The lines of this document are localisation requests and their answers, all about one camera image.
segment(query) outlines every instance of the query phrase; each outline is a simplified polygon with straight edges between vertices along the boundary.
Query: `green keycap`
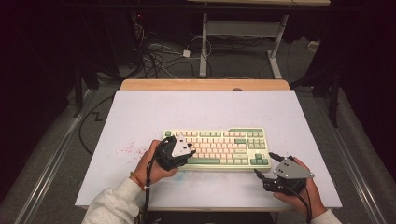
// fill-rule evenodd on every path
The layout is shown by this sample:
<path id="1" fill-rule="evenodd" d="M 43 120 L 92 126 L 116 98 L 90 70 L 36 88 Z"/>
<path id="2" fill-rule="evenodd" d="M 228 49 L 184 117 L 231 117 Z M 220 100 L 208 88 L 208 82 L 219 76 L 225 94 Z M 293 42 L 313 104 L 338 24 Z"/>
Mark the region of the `green keycap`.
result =
<path id="1" fill-rule="evenodd" d="M 188 164 L 220 164 L 219 159 L 188 158 Z"/>
<path id="2" fill-rule="evenodd" d="M 235 138 L 234 139 L 234 142 L 236 143 L 236 144 L 245 144 L 246 142 L 247 142 L 247 140 L 245 140 L 245 139 L 241 139 L 241 138 Z"/>
<path id="3" fill-rule="evenodd" d="M 268 165 L 268 160 L 267 159 L 262 159 L 262 164 L 263 165 Z"/>
<path id="4" fill-rule="evenodd" d="M 262 129 L 230 129 L 228 132 L 262 132 Z"/>

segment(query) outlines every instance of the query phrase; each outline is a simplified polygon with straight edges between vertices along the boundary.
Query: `mechanical keyboard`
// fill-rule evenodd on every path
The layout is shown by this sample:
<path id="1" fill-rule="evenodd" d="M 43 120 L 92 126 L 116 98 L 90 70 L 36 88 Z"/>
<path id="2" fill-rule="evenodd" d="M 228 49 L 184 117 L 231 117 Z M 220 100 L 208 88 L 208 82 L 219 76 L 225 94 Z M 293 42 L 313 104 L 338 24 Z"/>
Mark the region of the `mechanical keyboard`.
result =
<path id="1" fill-rule="evenodd" d="M 268 171 L 271 158 L 264 129 L 231 128 L 219 130 L 166 130 L 163 138 L 182 134 L 191 150 L 196 152 L 188 158 L 180 170 L 206 171 Z"/>

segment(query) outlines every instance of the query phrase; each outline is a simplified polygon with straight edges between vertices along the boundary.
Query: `cable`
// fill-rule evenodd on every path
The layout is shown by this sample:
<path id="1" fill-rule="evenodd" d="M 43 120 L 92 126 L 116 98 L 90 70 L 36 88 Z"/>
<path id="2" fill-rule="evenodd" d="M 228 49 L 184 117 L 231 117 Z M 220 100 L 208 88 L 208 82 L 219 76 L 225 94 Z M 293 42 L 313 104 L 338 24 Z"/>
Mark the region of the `cable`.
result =
<path id="1" fill-rule="evenodd" d="M 306 185 L 304 185 L 306 196 L 308 197 L 308 203 L 309 203 L 309 210 L 311 211 L 311 219 L 312 219 L 312 206 L 311 206 L 311 198 L 309 197 L 309 192 L 308 189 L 306 188 Z"/>
<path id="2" fill-rule="evenodd" d="M 91 152 L 87 146 L 85 145 L 84 141 L 82 140 L 82 135 L 81 135 L 81 129 L 82 129 L 82 125 L 84 124 L 85 120 L 87 119 L 87 117 L 93 112 L 93 110 L 95 110 L 99 105 L 101 105 L 102 103 L 104 103 L 105 101 L 109 100 L 109 99 L 113 99 L 115 96 L 115 93 L 112 96 L 108 96 L 107 98 L 105 98 L 104 100 L 102 100 L 99 104 L 97 104 L 92 110 L 90 110 L 90 112 L 87 113 L 87 115 L 85 116 L 85 118 L 82 120 L 81 124 L 79 125 L 79 129 L 78 129 L 78 138 L 79 141 L 81 142 L 82 146 L 84 147 L 84 149 L 90 154 L 93 155 L 93 152 Z"/>
<path id="3" fill-rule="evenodd" d="M 209 42 L 208 39 L 205 39 L 205 38 L 200 37 L 200 36 L 196 36 L 193 40 L 195 40 L 195 39 L 197 39 L 197 38 L 202 38 L 202 39 L 206 40 L 207 43 L 209 44 L 210 51 L 209 51 L 209 53 L 207 54 L 207 56 L 208 56 L 210 53 L 213 53 L 213 45 L 210 44 L 210 42 Z M 242 48 L 246 48 L 246 47 L 255 47 L 255 46 L 258 46 L 258 45 L 260 45 L 260 43 L 261 43 L 263 40 L 265 40 L 265 39 L 266 39 L 266 38 L 256 38 L 256 39 L 253 41 L 253 43 L 252 43 L 251 45 L 245 45 L 244 47 L 239 47 L 239 48 L 237 48 L 237 49 L 242 49 Z M 233 51 L 233 49 L 235 49 L 235 47 L 233 46 L 232 41 L 230 41 L 230 44 L 231 44 L 231 50 L 230 50 L 227 54 L 231 53 L 231 52 Z M 211 75 L 212 75 L 212 68 L 211 68 L 211 65 L 210 65 L 209 61 L 207 60 L 207 58 L 204 56 L 204 54 L 201 53 L 201 55 L 203 56 L 204 60 L 205 60 L 206 63 L 208 64 L 208 68 L 209 68 L 209 70 L 210 70 L 210 75 L 209 75 L 209 76 L 206 76 L 206 77 L 197 77 L 196 75 L 194 75 L 194 77 L 196 77 L 196 78 L 209 78 L 209 77 L 211 77 Z M 270 62 L 271 62 L 272 60 L 273 60 L 273 59 L 271 59 L 271 60 L 259 71 L 259 79 L 261 79 L 261 74 L 260 74 L 260 72 L 261 72 L 264 68 L 266 68 L 266 67 L 270 64 Z"/>
<path id="4" fill-rule="evenodd" d="M 306 224 L 310 224 L 311 220 L 312 220 L 312 209 L 311 209 L 311 202 L 309 202 L 309 205 L 306 203 L 306 201 L 304 200 L 303 197 L 300 196 L 300 194 L 298 194 L 296 191 L 294 191 L 293 189 L 291 189 L 289 186 L 287 185 L 282 185 L 283 188 L 287 189 L 290 193 L 292 193 L 294 196 L 296 196 L 305 206 L 306 208 Z"/>
<path id="5" fill-rule="evenodd" d="M 145 38 L 145 29 L 143 29 L 143 27 L 137 23 L 135 23 L 134 25 L 139 28 L 136 38 L 139 39 L 140 35 L 142 35 L 140 44 L 138 45 L 138 47 L 140 47 L 143 44 L 143 39 Z"/>
<path id="6" fill-rule="evenodd" d="M 231 39 L 231 38 L 228 38 L 227 36 L 226 36 L 226 38 L 220 38 L 220 37 L 218 37 L 218 36 L 213 36 L 213 35 L 211 35 L 211 36 L 208 36 L 208 37 L 211 37 L 211 38 L 214 38 L 214 39 L 217 39 L 217 40 L 220 40 L 220 41 L 225 41 L 225 42 L 227 42 L 230 46 L 222 46 L 222 45 L 216 45 L 216 44 L 214 44 L 213 42 L 213 40 L 210 40 L 211 41 L 211 47 L 212 47 L 212 55 L 214 55 L 214 56 L 227 56 L 227 55 L 229 55 L 229 54 L 231 54 L 232 52 L 233 52 L 233 50 L 234 49 L 243 49 L 243 48 L 248 48 L 248 47 L 257 47 L 257 46 L 259 46 L 260 45 L 260 43 L 263 41 L 263 40 L 265 40 L 266 38 L 264 37 L 264 38 L 254 38 L 254 40 L 253 40 L 253 42 L 252 43 L 250 43 L 250 44 L 244 44 L 243 42 L 246 42 L 246 41 L 251 41 L 251 39 Z M 225 53 L 222 53 L 222 54 L 216 54 L 216 53 L 214 53 L 214 49 L 215 48 L 227 48 L 227 47 L 229 47 L 230 49 L 227 51 L 227 52 L 225 52 Z"/>
<path id="7" fill-rule="evenodd" d="M 264 66 L 262 69 L 259 70 L 259 79 L 262 79 L 262 76 L 260 75 L 260 72 L 263 71 L 269 64 L 271 64 L 271 61 L 272 61 L 273 59 L 269 59 L 269 62 L 267 62 L 267 63 L 265 64 L 265 66 Z"/>
<path id="8" fill-rule="evenodd" d="M 196 40 L 196 39 L 198 39 L 198 38 L 203 39 L 204 41 L 206 41 L 207 44 L 209 44 L 209 52 L 206 54 L 206 57 L 209 56 L 210 53 L 212 52 L 212 45 L 210 44 L 210 42 L 209 42 L 208 39 L 203 38 L 203 37 L 201 37 L 201 36 L 198 35 L 198 36 L 196 36 L 195 38 L 193 38 L 193 39 L 190 41 L 190 44 L 192 44 L 192 41 L 194 41 L 194 40 Z"/>
<path id="9" fill-rule="evenodd" d="M 274 217 L 274 220 L 273 220 L 274 224 L 277 224 L 278 217 L 279 217 L 279 213 L 275 212 L 275 217 Z"/>
<path id="10" fill-rule="evenodd" d="M 156 46 L 156 45 L 159 45 L 159 46 L 161 46 L 159 49 L 153 49 L 153 51 L 159 51 L 160 49 L 162 49 L 162 48 L 166 48 L 166 49 L 171 49 L 172 51 L 170 51 L 170 52 L 166 52 L 166 51 L 160 51 L 161 53 L 172 53 L 172 54 L 177 54 L 177 55 L 181 55 L 181 53 L 179 53 L 179 52 L 177 52 L 175 49 L 172 49 L 172 48 L 170 48 L 170 47 L 167 47 L 167 46 L 165 46 L 165 45 L 163 45 L 163 44 L 149 44 L 149 46 L 151 46 L 151 45 L 154 45 L 154 46 Z"/>
<path id="11" fill-rule="evenodd" d="M 158 71 L 157 71 L 157 64 L 159 65 L 159 67 L 161 68 L 161 61 L 159 61 L 159 60 L 157 60 L 156 58 L 154 58 L 151 54 L 149 54 L 149 53 L 146 53 L 145 54 L 145 57 L 146 57 L 146 62 L 150 62 L 151 63 L 151 66 L 146 66 L 145 65 L 145 75 L 143 76 L 143 77 L 145 77 L 145 78 L 150 78 L 150 77 L 156 77 L 156 78 L 158 78 Z M 148 74 L 149 74 L 149 72 L 151 71 L 151 70 L 154 70 L 154 75 L 152 75 L 152 76 L 148 76 Z"/>
<path id="12" fill-rule="evenodd" d="M 166 47 L 166 46 L 164 46 L 164 45 L 162 45 L 162 44 L 159 45 L 159 46 L 161 46 L 161 48 L 168 48 L 168 49 L 171 49 L 172 52 L 170 52 L 170 53 L 172 53 L 172 54 L 181 55 L 181 54 L 178 53 L 176 50 L 174 50 L 174 49 L 172 49 L 172 48 L 170 48 L 170 47 Z M 152 49 L 151 51 L 160 52 L 160 49 L 161 49 L 161 48 L 159 48 L 159 49 Z M 162 58 L 162 56 L 159 55 L 158 53 L 153 53 L 153 54 L 156 56 L 156 58 L 157 58 L 157 56 Z M 176 78 L 176 79 L 177 79 L 177 77 L 175 77 L 174 75 L 172 75 L 167 69 L 170 68 L 170 67 L 173 67 L 173 66 L 175 66 L 175 65 L 177 65 L 177 64 L 180 64 L 180 63 L 187 63 L 187 64 L 189 64 L 190 67 L 191 67 L 191 74 L 192 74 L 195 78 L 202 78 L 202 77 L 198 77 L 198 76 L 196 76 L 196 75 L 194 74 L 193 65 L 192 65 L 192 63 L 190 63 L 190 62 L 177 62 L 177 63 L 173 63 L 173 64 L 171 64 L 171 65 L 169 65 L 169 66 L 166 66 L 166 67 L 163 66 L 163 64 L 165 64 L 165 63 L 172 63 L 172 62 L 179 61 L 179 60 L 183 60 L 183 59 L 189 59 L 189 60 L 191 60 L 191 58 L 177 57 L 177 58 L 175 58 L 175 59 L 173 59 L 173 60 L 164 62 L 164 61 L 163 61 L 163 58 L 162 58 L 160 61 L 156 61 L 155 65 L 158 66 L 159 68 L 161 68 L 164 72 L 166 72 L 166 73 L 167 73 L 169 76 L 171 76 L 172 78 Z"/>
<path id="13" fill-rule="evenodd" d="M 155 160 L 157 159 L 157 151 L 158 148 L 160 148 L 166 141 L 168 141 L 168 137 L 164 138 L 160 144 L 158 144 L 158 146 L 155 148 L 154 154 L 152 155 L 152 158 L 150 160 L 150 162 L 148 163 L 147 167 L 146 167 L 146 186 L 145 186 L 145 190 L 146 190 L 146 201 L 145 204 L 143 206 L 143 211 L 142 211 L 142 224 L 146 224 L 147 221 L 147 217 L 148 217 L 148 209 L 149 209 L 149 190 L 150 190 L 150 184 L 151 184 L 151 169 L 152 169 L 152 165 L 154 164 Z"/>

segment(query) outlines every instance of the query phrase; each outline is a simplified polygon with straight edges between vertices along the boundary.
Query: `dark background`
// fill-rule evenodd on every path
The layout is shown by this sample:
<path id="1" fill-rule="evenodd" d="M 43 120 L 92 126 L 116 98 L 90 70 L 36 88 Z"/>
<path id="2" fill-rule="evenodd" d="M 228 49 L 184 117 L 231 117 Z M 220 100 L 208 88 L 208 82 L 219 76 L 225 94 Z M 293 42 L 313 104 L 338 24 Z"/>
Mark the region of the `dark background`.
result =
<path id="1" fill-rule="evenodd" d="M 332 5 L 356 6 L 362 2 L 332 1 Z M 284 37 L 289 42 L 301 36 L 321 39 L 307 76 L 329 64 L 332 69 L 307 84 L 330 87 L 332 80 L 328 77 L 334 72 L 340 75 L 341 87 L 353 110 L 376 152 L 395 177 L 396 167 L 391 156 L 396 145 L 395 16 L 389 1 L 368 3 L 359 14 L 330 18 L 290 16 Z M 166 20 L 159 21 L 152 14 L 146 15 L 148 19 L 144 22 L 152 30 L 161 32 L 160 27 L 176 27 L 164 29 L 164 32 L 171 31 L 164 35 L 175 39 L 186 41 L 201 29 L 201 18 L 195 14 L 178 17 L 175 13 L 162 13 L 159 15 Z M 68 10 L 50 0 L 2 1 L 0 200 L 41 136 L 68 105 L 66 95 L 74 85 L 77 64 L 82 64 L 81 74 L 94 88 L 95 72 L 116 76 L 118 65 L 135 60 L 134 30 L 128 17 L 125 12 Z"/>

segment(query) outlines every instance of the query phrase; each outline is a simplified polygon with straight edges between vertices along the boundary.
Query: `floor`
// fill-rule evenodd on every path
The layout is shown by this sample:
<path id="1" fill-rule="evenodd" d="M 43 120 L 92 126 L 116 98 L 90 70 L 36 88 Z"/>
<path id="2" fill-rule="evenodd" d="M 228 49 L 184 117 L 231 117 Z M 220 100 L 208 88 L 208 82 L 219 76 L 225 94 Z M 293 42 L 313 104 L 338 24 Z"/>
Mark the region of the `floor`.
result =
<path id="1" fill-rule="evenodd" d="M 212 41 L 209 78 L 273 78 L 264 55 L 273 40 Z M 280 45 L 276 60 L 282 77 L 289 83 L 304 76 L 315 56 L 307 49 L 308 43 L 302 38 Z M 186 46 L 155 41 L 150 48 L 157 50 L 152 51 L 152 55 L 156 63 L 162 62 L 162 70 L 156 74 L 147 60 L 147 67 L 132 78 L 197 76 L 199 61 L 193 59 L 199 57 L 197 50 L 191 52 L 191 59 L 177 60 Z M 128 65 L 120 67 L 122 75 L 132 70 Z M 120 87 L 120 83 L 103 74 L 99 74 L 98 79 L 98 90 L 85 89 L 84 107 L 76 118 L 76 100 L 70 92 L 69 107 L 48 128 L 0 205 L 0 223 L 81 222 L 85 210 L 75 207 L 74 203 L 90 164 L 90 153 L 94 152 L 106 122 L 111 97 Z M 309 87 L 295 91 L 343 203 L 343 208 L 334 213 L 343 223 L 390 223 L 396 218 L 394 180 L 377 157 L 342 90 L 338 128 L 334 128 L 327 117 L 327 97 L 313 97 Z M 284 212 L 278 214 L 278 223 L 304 223 L 304 217 L 293 211 Z"/>

